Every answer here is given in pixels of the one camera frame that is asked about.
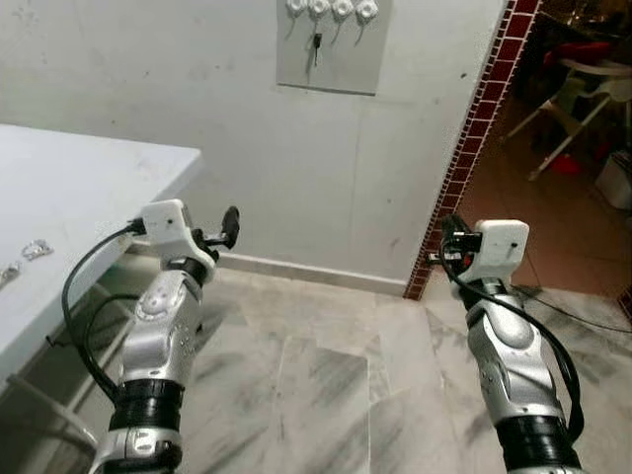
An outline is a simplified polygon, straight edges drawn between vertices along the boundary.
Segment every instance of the white table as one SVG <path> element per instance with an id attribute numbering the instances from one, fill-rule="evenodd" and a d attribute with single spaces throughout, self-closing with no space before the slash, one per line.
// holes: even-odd
<path id="1" fill-rule="evenodd" d="M 63 321 L 61 288 L 76 262 L 145 204 L 172 198 L 201 167 L 192 148 L 0 124 L 0 267 L 22 264 L 0 289 L 0 392 Z M 54 252 L 27 263 L 22 249 L 34 239 Z M 129 244 L 112 242 L 85 267 L 71 304 Z"/>

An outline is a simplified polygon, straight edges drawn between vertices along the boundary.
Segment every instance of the black wire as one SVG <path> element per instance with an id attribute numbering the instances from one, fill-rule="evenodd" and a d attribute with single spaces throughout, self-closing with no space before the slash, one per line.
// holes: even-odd
<path id="1" fill-rule="evenodd" d="M 88 319 L 88 322 L 83 332 L 82 345 L 86 349 L 86 352 L 88 353 L 88 358 L 91 364 L 99 366 L 99 363 L 97 362 L 92 352 L 92 349 L 90 348 L 90 333 L 92 332 L 92 327 L 94 326 L 94 323 L 97 320 L 97 316 L 99 315 L 99 313 L 103 310 L 103 308 L 105 308 L 108 304 L 110 304 L 113 301 L 119 301 L 122 299 L 136 300 L 138 298 L 139 296 L 137 294 L 127 294 L 127 293 L 113 294 L 111 296 L 108 296 L 106 299 L 104 299 L 99 304 L 99 306 L 97 306 L 97 309 L 95 309 L 92 315 L 90 315 L 90 318 Z"/>
<path id="2" fill-rule="evenodd" d="M 557 364 L 560 367 L 560 372 L 562 373 L 562 378 L 564 379 L 564 384 L 569 392 L 569 396 L 571 398 L 571 414 L 569 417 L 569 425 L 568 425 L 568 435 L 571 442 L 576 441 L 582 431 L 584 430 L 584 412 L 582 411 L 581 404 L 581 389 L 580 389 L 580 378 L 577 374 L 577 370 L 575 369 L 575 365 L 573 364 L 573 360 L 571 356 L 566 351 L 566 348 L 560 343 L 560 341 L 551 333 L 546 327 L 540 323 L 538 320 L 530 316 L 526 311 L 513 306 L 501 299 L 498 299 L 490 294 L 484 293 L 483 291 L 475 288 L 474 286 L 466 283 L 458 275 L 454 272 L 454 270 L 447 264 L 445 260 L 445 247 L 449 244 L 454 244 L 450 240 L 441 241 L 441 245 L 438 251 L 438 257 L 441 261 L 441 266 L 448 274 L 450 279 L 452 279 L 456 284 L 465 288 L 468 291 L 476 294 L 477 296 L 490 301 L 491 303 L 498 304 L 499 306 L 503 306 L 506 309 L 509 309 L 511 312 L 517 314 L 521 318 L 523 318 L 528 323 L 532 324 L 535 328 L 537 328 L 542 336 L 546 338 L 546 340 L 551 345 L 551 349 L 553 350 L 553 354 L 555 355 L 555 359 L 557 360 Z"/>
<path id="3" fill-rule="evenodd" d="M 623 329 L 623 328 L 613 328 L 611 326 L 606 326 L 604 324 L 599 324 L 596 323 L 595 321 L 590 321 L 588 319 L 584 319 L 584 318 L 580 318 L 579 316 L 573 314 L 573 313 L 569 313 L 568 311 L 564 311 L 562 308 L 559 308 L 553 304 L 547 303 L 546 301 L 543 301 L 539 298 L 536 298 L 535 296 L 533 296 L 531 293 L 529 293 L 528 291 L 520 288 L 519 286 L 515 286 L 512 285 L 512 288 L 519 291 L 520 293 L 528 296 L 530 299 L 533 299 L 535 301 L 537 301 L 540 304 L 543 304 L 544 306 L 548 306 L 551 309 L 554 309 L 555 311 L 557 311 L 558 313 L 562 313 L 565 316 L 568 316 L 571 319 L 575 319 L 577 321 L 581 321 L 582 323 L 588 324 L 590 326 L 595 326 L 596 328 L 601 328 L 601 329 L 605 329 L 607 331 L 614 331 L 616 333 L 623 333 L 623 334 L 632 334 L 632 330 L 629 329 Z"/>
<path id="4" fill-rule="evenodd" d="M 70 286 L 72 285 L 72 281 L 75 279 L 79 270 L 88 262 L 93 255 L 99 251 L 102 247 L 104 247 L 109 242 L 117 239 L 121 235 L 125 235 L 130 232 L 134 232 L 135 227 L 133 224 L 129 224 L 123 229 L 115 232 L 114 234 L 109 235 L 97 245 L 95 245 L 86 255 L 84 255 L 81 260 L 75 265 L 75 267 L 68 275 L 66 282 L 63 285 L 63 289 L 61 290 L 61 310 L 63 312 L 63 319 L 66 323 L 66 328 L 68 329 L 68 334 L 70 335 L 70 340 L 72 344 L 77 348 L 77 352 L 83 360 L 83 363 L 86 365 L 88 372 L 95 379 L 95 382 L 101 387 L 104 393 L 108 396 L 110 400 L 114 403 L 117 396 L 117 385 L 108 377 L 108 375 L 103 371 L 102 368 L 99 367 L 97 363 L 94 362 L 94 358 L 90 358 L 90 353 L 87 348 L 83 346 L 81 340 L 77 337 L 74 328 L 72 327 L 72 315 L 70 314 L 70 304 L 68 303 L 68 291 L 70 290 Z"/>

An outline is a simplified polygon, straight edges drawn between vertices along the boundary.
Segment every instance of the baseboard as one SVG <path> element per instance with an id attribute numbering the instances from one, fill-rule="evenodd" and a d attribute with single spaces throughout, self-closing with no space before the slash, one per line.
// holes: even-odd
<path id="1" fill-rule="evenodd" d="M 129 249 L 129 254 L 153 255 L 151 248 L 144 242 L 134 242 Z M 380 276 L 341 272 L 339 270 L 322 267 L 310 267 L 278 260 L 260 259 L 239 254 L 223 253 L 218 265 L 221 268 L 251 272 L 254 274 L 270 275 L 302 279 L 316 283 L 326 283 L 335 286 L 373 291 L 376 293 L 401 296 L 406 289 L 406 282 L 402 279 L 390 279 Z"/>

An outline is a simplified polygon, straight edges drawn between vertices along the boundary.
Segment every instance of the white wall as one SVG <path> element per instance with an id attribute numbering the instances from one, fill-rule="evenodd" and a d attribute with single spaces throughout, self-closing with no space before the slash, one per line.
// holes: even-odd
<path id="1" fill-rule="evenodd" d="M 273 0 L 4 0 L 0 121 L 200 147 L 238 253 L 406 279 L 505 1 L 394 1 L 368 98 L 275 85 Z"/>

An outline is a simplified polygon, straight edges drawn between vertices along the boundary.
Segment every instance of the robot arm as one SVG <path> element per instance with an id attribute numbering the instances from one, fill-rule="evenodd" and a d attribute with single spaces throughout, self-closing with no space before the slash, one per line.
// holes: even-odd
<path id="1" fill-rule="evenodd" d="M 471 232 L 460 218 L 449 216 L 443 234 L 441 253 L 429 260 L 448 266 L 453 291 L 467 309 L 468 346 L 479 366 L 481 391 L 508 472 L 584 472 L 542 357 L 541 331 L 507 307 L 483 298 L 492 296 L 521 308 L 507 287 L 522 260 L 528 226 L 516 220 L 488 220 L 479 221 Z"/>
<path id="2" fill-rule="evenodd" d="M 115 412 L 90 474 L 168 473 L 180 464 L 180 408 L 195 356 L 201 288 L 218 258 L 208 246 L 232 248 L 239 233 L 236 207 L 226 212 L 222 232 L 206 238 L 192 229 L 177 199 L 147 205 L 141 218 L 162 272 L 136 303 Z"/>

